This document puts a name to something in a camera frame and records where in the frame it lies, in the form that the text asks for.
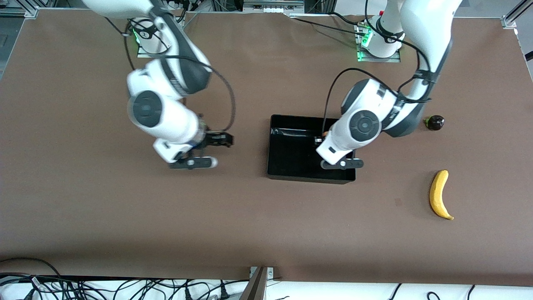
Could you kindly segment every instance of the banana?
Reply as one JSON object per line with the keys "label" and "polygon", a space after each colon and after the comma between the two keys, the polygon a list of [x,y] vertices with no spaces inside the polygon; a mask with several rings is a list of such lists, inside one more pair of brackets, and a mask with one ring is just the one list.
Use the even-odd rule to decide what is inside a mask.
{"label": "banana", "polygon": [[431,184],[430,204],[437,215],[448,220],[453,220],[454,218],[448,213],[442,201],[442,190],[444,189],[446,180],[448,180],[448,170],[440,170]]}

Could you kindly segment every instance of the black cable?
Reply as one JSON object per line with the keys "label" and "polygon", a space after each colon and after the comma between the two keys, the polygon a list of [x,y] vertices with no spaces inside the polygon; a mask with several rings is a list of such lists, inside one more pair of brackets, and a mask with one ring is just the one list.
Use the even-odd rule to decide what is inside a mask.
{"label": "black cable", "polygon": [[392,293],[392,296],[389,298],[389,300],[393,300],[394,297],[396,297],[396,293],[398,292],[398,289],[400,288],[401,283],[399,283],[396,288],[394,289],[394,292]]}
{"label": "black cable", "polygon": [[190,58],[190,57],[187,57],[187,56],[181,56],[181,55],[166,56],[166,55],[154,54],[154,55],[151,55],[151,57],[184,59],[184,60],[192,61],[192,62],[194,62],[196,64],[199,64],[199,65],[201,65],[203,67],[211,69],[211,71],[213,71],[213,73],[215,73],[220,78],[220,80],[222,80],[222,82],[225,84],[226,88],[228,89],[228,92],[230,93],[230,101],[231,101],[231,116],[230,116],[230,121],[229,121],[228,125],[222,130],[211,130],[211,132],[228,131],[233,126],[233,123],[235,122],[235,114],[237,112],[237,105],[235,103],[235,94],[233,92],[233,88],[231,87],[231,84],[228,82],[228,80],[226,80],[226,78],[224,76],[222,76],[222,74],[220,74],[220,72],[218,72],[215,68],[213,68],[212,66],[210,66],[208,64],[205,64],[205,63],[203,63],[203,62],[201,62],[201,61],[199,61],[197,59]]}
{"label": "black cable", "polygon": [[88,300],[87,299],[87,292],[83,289],[83,286],[82,286],[82,282],[78,282],[78,292],[83,296],[83,299],[84,300]]}
{"label": "black cable", "polygon": [[398,90],[396,92],[400,93],[401,88],[403,88],[405,85],[409,84],[409,82],[413,81],[414,79],[415,79],[414,77],[411,77],[411,79],[409,79],[408,81],[405,81],[404,83],[400,84],[400,86],[398,87]]}
{"label": "black cable", "polygon": [[[128,22],[126,24],[126,29],[124,31],[128,32],[130,27],[131,27],[131,23]],[[132,68],[132,71],[134,71],[135,67],[133,66],[132,57],[130,56],[130,50],[128,48],[128,37],[127,36],[124,36],[124,50],[126,51],[126,57],[128,58],[128,62],[130,63],[130,67]]]}
{"label": "black cable", "polygon": [[355,32],[355,31],[340,29],[340,28],[337,28],[337,27],[332,27],[332,26],[328,26],[328,25],[324,25],[324,24],[320,24],[320,23],[307,21],[307,20],[302,20],[302,19],[298,19],[298,18],[293,18],[293,19],[297,20],[297,21],[300,21],[300,22],[305,22],[305,23],[309,23],[309,24],[313,24],[313,25],[317,25],[317,26],[321,26],[321,27],[325,27],[325,28],[329,28],[329,29],[333,29],[333,30],[338,30],[338,31],[342,31],[342,32],[347,32],[347,33],[351,33],[351,34],[355,34],[355,35],[360,35],[360,36],[364,36],[365,35],[364,33],[359,33],[359,32]]}
{"label": "black cable", "polygon": [[[67,283],[72,283],[72,282],[73,282],[73,283],[78,284],[78,288],[77,288],[77,289],[62,289],[62,290],[57,290],[57,289],[56,289],[56,291],[58,291],[58,292],[63,292],[63,293],[65,293],[65,292],[70,292],[70,291],[78,291],[78,292],[79,292],[80,290],[82,290],[84,293],[87,292],[87,291],[93,291],[93,292],[97,293],[100,297],[102,297],[102,299],[106,299],[106,297],[101,293],[101,291],[106,291],[106,292],[109,292],[109,293],[117,293],[117,292],[120,291],[120,290],[123,290],[123,289],[129,288],[129,287],[132,287],[133,285],[135,285],[135,284],[137,284],[137,283],[140,282],[140,280],[138,280],[138,279],[130,279],[130,280],[127,280],[127,281],[123,282],[123,283],[122,283],[122,284],[121,284],[116,290],[107,290],[107,289],[97,289],[97,288],[94,288],[94,287],[88,285],[86,282],[81,282],[81,281],[73,281],[73,280],[67,280],[67,279],[59,279],[59,278],[55,278],[55,277],[47,277],[47,276],[41,276],[41,275],[35,275],[35,276],[33,276],[33,277],[36,277],[36,278],[46,278],[46,279],[56,279],[58,282],[67,282]],[[131,282],[131,281],[134,281],[134,280],[137,280],[137,282],[135,282],[135,283],[133,283],[133,284],[131,284],[131,285],[129,285],[129,286],[122,287],[122,286],[125,285],[126,283]],[[95,298],[94,296],[92,296],[92,295],[90,295],[90,294],[87,294],[87,293],[86,293],[86,295],[88,295],[89,297]]]}
{"label": "black cable", "polygon": [[330,86],[329,88],[329,92],[328,92],[328,97],[326,98],[326,107],[324,108],[324,120],[322,122],[322,133],[324,133],[324,130],[326,128],[326,114],[328,112],[328,103],[329,103],[329,97],[331,96],[331,93],[332,93],[332,90],[333,90],[333,87],[335,86],[335,83],[337,82],[337,79],[339,77],[341,77],[342,74],[348,72],[348,71],[359,71],[361,73],[364,73],[366,74],[367,76],[369,76],[370,78],[374,79],[375,81],[379,82],[382,86],[384,86],[386,89],[388,89],[391,93],[393,93],[394,95],[396,95],[396,93],[388,86],[386,85],[383,81],[381,81],[379,78],[377,78],[376,76],[374,76],[373,74],[363,70],[363,69],[360,69],[360,68],[348,68],[348,69],[344,69],[342,70],[338,75],[337,77],[335,77],[335,79],[333,80],[333,83],[332,85]]}
{"label": "black cable", "polygon": [[34,261],[34,262],[39,262],[39,263],[45,264],[50,269],[52,269],[52,271],[54,271],[54,273],[58,276],[58,278],[61,279],[61,274],[59,274],[58,269],[56,269],[51,263],[45,261],[44,259],[35,258],[35,257],[12,257],[12,258],[7,258],[7,259],[0,260],[0,263],[9,262],[9,261],[13,261],[13,260],[30,260],[30,261]]}
{"label": "black cable", "polygon": [[430,291],[430,292],[428,292],[428,293],[426,294],[426,298],[427,298],[427,300],[431,300],[431,298],[430,298],[431,295],[434,295],[435,297],[437,297],[437,300],[440,300],[439,295],[437,295],[437,294],[436,294],[435,292],[433,292],[433,291]]}
{"label": "black cable", "polygon": [[228,294],[228,291],[226,290],[226,285],[224,284],[224,281],[221,279],[220,280],[220,300],[226,300],[229,297],[230,295]]}
{"label": "black cable", "polygon": [[176,284],[174,283],[174,280],[172,280],[172,290],[175,290],[175,289],[176,289]]}
{"label": "black cable", "polygon": [[192,287],[192,286],[196,286],[196,285],[205,285],[207,287],[207,289],[209,290],[209,285],[206,283],[206,282],[195,282],[195,283],[190,283],[192,280],[191,279],[187,279],[185,281],[184,284],[182,284],[181,286],[179,286],[173,293],[172,295],[168,298],[168,300],[172,300],[174,298],[174,295],[177,294],[178,291],[180,291],[180,289],[182,289],[183,287],[187,288],[187,287]]}
{"label": "black cable", "polygon": [[[245,280],[235,280],[235,281],[226,282],[224,285],[227,286],[227,285],[231,285],[231,284],[233,284],[233,283],[237,283],[237,282],[246,282],[246,281],[249,281],[249,280],[247,280],[247,279],[245,279]],[[204,297],[207,296],[207,295],[210,295],[211,292],[213,292],[213,291],[219,289],[220,287],[221,287],[221,286],[217,286],[217,287],[214,287],[214,288],[210,289],[209,291],[207,291],[206,293],[204,293],[203,295],[201,295],[200,297],[198,297],[196,300],[201,300],[202,298],[204,298]]]}
{"label": "black cable", "polygon": [[162,290],[156,288],[156,287],[155,287],[156,285],[158,285],[157,280],[152,281],[152,285],[151,285],[150,287],[148,287],[148,288],[143,292],[143,294],[141,295],[141,297],[139,298],[139,300],[143,300],[144,297],[146,297],[146,294],[148,293],[148,291],[149,291],[150,289],[154,289],[154,290],[156,290],[156,291],[159,291],[159,292],[163,293],[163,295],[164,295],[164,298],[163,298],[163,299],[166,299],[166,298],[167,298],[166,293],[165,293],[164,291],[162,291]]}
{"label": "black cable", "polygon": [[472,291],[474,290],[475,288],[475,285],[472,285],[472,287],[468,290],[468,294],[466,296],[466,300],[470,300],[470,294],[472,293]]}
{"label": "black cable", "polygon": [[357,25],[357,22],[352,22],[350,20],[348,20],[347,18],[345,18],[343,15],[339,14],[339,13],[336,13],[336,12],[328,12],[328,14],[332,14],[332,15],[336,15],[337,17],[341,18],[341,20],[343,20],[344,22],[350,24],[350,25]]}
{"label": "black cable", "polygon": [[[148,27],[144,26],[143,24],[133,20],[133,19],[128,19],[129,22],[132,22],[134,23],[135,25],[141,27],[142,29],[148,29]],[[161,42],[161,44],[163,44],[164,47],[166,47],[167,49],[170,48],[165,42],[163,42],[163,40],[156,34],[154,34],[154,36]]]}
{"label": "black cable", "polygon": [[142,292],[144,289],[146,289],[146,285],[144,285],[141,289],[139,289],[135,294],[133,294],[133,296],[130,297],[130,300],[133,300],[133,298],[135,298],[135,296],[137,296],[138,293]]}
{"label": "black cable", "polygon": [[118,286],[117,290],[116,290],[115,293],[113,294],[113,300],[115,300],[115,299],[117,298],[118,291],[121,290],[121,288],[122,288],[123,285],[125,285],[126,283],[128,283],[128,282],[130,282],[130,281],[134,281],[134,280],[138,280],[138,281],[137,281],[136,283],[134,283],[133,285],[136,285],[137,283],[141,282],[140,279],[130,279],[130,280],[126,280],[126,281],[124,281],[123,283],[121,283],[121,284]]}
{"label": "black cable", "polygon": [[396,37],[394,37],[394,36],[387,36],[387,35],[381,33],[380,31],[378,31],[376,28],[374,28],[374,26],[370,23],[370,20],[368,19],[368,0],[365,0],[365,20],[367,21],[368,26],[369,26],[374,32],[376,32],[376,33],[378,33],[379,35],[381,35],[382,38],[389,38],[389,39],[391,39],[391,40],[393,40],[393,41],[400,42],[400,43],[402,43],[402,44],[404,44],[404,45],[407,45],[407,46],[409,46],[409,47],[415,49],[415,51],[416,51],[417,53],[419,53],[419,54],[424,58],[424,60],[426,61],[427,69],[428,69],[428,70],[431,70],[430,62],[429,62],[429,60],[427,59],[426,54],[424,54],[424,52],[422,52],[422,50],[420,50],[417,46],[415,46],[415,45],[413,45],[413,44],[411,44],[411,43],[409,43],[409,42],[402,41],[402,40],[400,40],[400,39],[398,39],[398,38],[396,38]]}
{"label": "black cable", "polygon": [[109,18],[107,17],[103,17],[108,23],[111,24],[111,26],[113,26],[113,28],[118,32],[120,33],[121,35],[124,35],[124,32],[120,31],[120,29],[118,29],[118,27],[115,25],[115,23],[111,22],[111,20],[109,20]]}
{"label": "black cable", "polygon": [[185,13],[187,12],[187,9],[185,8],[185,4],[183,4],[183,10],[181,11],[181,15],[180,15],[180,17],[177,19],[176,22],[179,23],[179,22],[183,21],[183,19],[185,19]]}
{"label": "black cable", "polygon": [[35,289],[32,288],[28,294],[26,294],[26,297],[24,297],[24,300],[32,300],[33,299],[33,293],[35,293]]}
{"label": "black cable", "polygon": [[[398,39],[398,38],[396,38],[396,37],[394,37],[394,36],[387,36],[387,35],[381,33],[380,31],[378,31],[376,28],[374,28],[374,26],[370,23],[370,20],[368,19],[368,0],[365,0],[365,20],[367,21],[368,26],[369,26],[374,32],[377,32],[379,35],[381,35],[383,38],[389,38],[389,39],[391,39],[391,40],[393,40],[393,41],[400,42],[400,43],[402,43],[402,44],[404,44],[404,45],[407,45],[407,46],[413,48],[413,49],[416,51],[417,54],[419,54],[420,56],[422,56],[422,57],[424,58],[424,60],[425,60],[425,62],[426,62],[427,69],[431,72],[430,62],[429,62],[429,60],[427,59],[426,54],[424,54],[424,52],[422,52],[422,50],[420,50],[417,46],[415,46],[415,45],[413,45],[413,44],[411,44],[411,43],[409,43],[409,42],[406,42],[406,41],[400,40],[400,39]],[[417,61],[417,69],[419,69],[419,68],[420,68],[420,60],[418,59],[418,61]],[[417,100],[408,99],[408,100],[409,100],[408,102],[409,102],[409,103],[427,103],[427,102],[431,101],[431,98],[427,98],[426,100],[422,100],[422,98],[424,98],[425,96],[426,96],[426,93],[424,93],[424,94],[423,94],[419,99],[417,99]]]}
{"label": "black cable", "polygon": [[[33,287],[33,290],[35,290],[36,292],[39,293],[39,298],[41,298],[41,300],[44,300],[42,293],[46,293],[46,291],[41,291],[39,289],[39,287],[33,282],[33,280],[31,279],[31,276],[20,274],[20,273],[5,273],[5,272],[2,273],[2,275],[17,276],[17,277],[20,277],[20,278],[28,280],[31,283],[31,286]],[[11,279],[11,280],[4,281],[4,282],[2,282],[0,284],[0,286],[8,285],[9,283],[13,283],[14,281],[19,281],[20,282],[20,279]]]}

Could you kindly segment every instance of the black tray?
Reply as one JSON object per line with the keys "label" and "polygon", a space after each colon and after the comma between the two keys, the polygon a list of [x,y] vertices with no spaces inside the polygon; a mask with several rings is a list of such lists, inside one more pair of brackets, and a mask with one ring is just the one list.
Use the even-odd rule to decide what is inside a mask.
{"label": "black tray", "polygon": [[[314,138],[321,136],[323,118],[272,115],[267,174],[271,179],[346,184],[356,170],[324,170]],[[326,131],[337,119],[326,120]]]}

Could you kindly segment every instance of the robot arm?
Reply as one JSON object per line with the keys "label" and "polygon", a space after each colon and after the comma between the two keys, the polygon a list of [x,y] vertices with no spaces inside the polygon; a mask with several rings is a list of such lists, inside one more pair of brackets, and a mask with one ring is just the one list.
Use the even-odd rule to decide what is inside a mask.
{"label": "robot arm", "polygon": [[175,16],[163,7],[160,0],[83,2],[104,17],[147,17],[153,22],[168,41],[165,56],[169,57],[154,59],[143,69],[134,70],[128,75],[130,119],[137,127],[157,138],[154,149],[167,163],[173,164],[171,167],[215,167],[217,161],[213,157],[191,157],[183,162],[185,155],[190,155],[194,148],[205,146],[208,133],[203,120],[179,100],[207,87],[211,69],[207,67],[209,61],[205,55],[189,40]]}
{"label": "robot arm", "polygon": [[[424,102],[429,101],[451,47],[451,22],[460,3],[461,0],[387,2],[387,9],[391,9],[392,13],[385,10],[383,17],[388,16],[388,22],[384,23],[388,28],[395,28],[397,33],[403,30],[425,57],[420,57],[420,67],[407,96],[392,92],[372,79],[354,85],[342,103],[341,118],[332,125],[317,148],[318,154],[326,162],[335,165],[351,151],[371,143],[382,131],[392,137],[401,137],[416,129],[424,112]],[[399,19],[395,17],[397,11],[400,12]],[[393,24],[394,20],[399,20],[401,24]],[[392,47],[380,36],[374,36],[373,39],[377,39],[377,42],[372,46],[370,41],[368,47],[372,46],[374,50],[381,45],[387,48],[382,51],[386,53]]]}

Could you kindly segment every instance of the brown mat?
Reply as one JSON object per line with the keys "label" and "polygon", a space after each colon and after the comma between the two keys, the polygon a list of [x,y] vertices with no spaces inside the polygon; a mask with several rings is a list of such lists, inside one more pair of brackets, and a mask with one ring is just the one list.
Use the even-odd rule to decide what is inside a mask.
{"label": "brown mat", "polygon": [[[343,186],[267,179],[270,116],[320,116],[347,67],[396,87],[414,52],[358,63],[352,35],[281,14],[205,14],[188,31],[238,101],[236,144],[208,150],[220,162],[212,170],[169,170],[128,120],[122,38],[102,17],[42,10],[26,21],[0,81],[2,257],[46,258],[76,275],[237,278],[269,265],[286,280],[533,283],[533,88],[499,20],[455,19],[426,110],[445,128],[380,136]],[[331,117],[363,78],[339,80]],[[228,120],[216,77],[188,103],[212,127]],[[440,169],[453,221],[428,203]],[[1,267],[49,273],[24,266]]]}

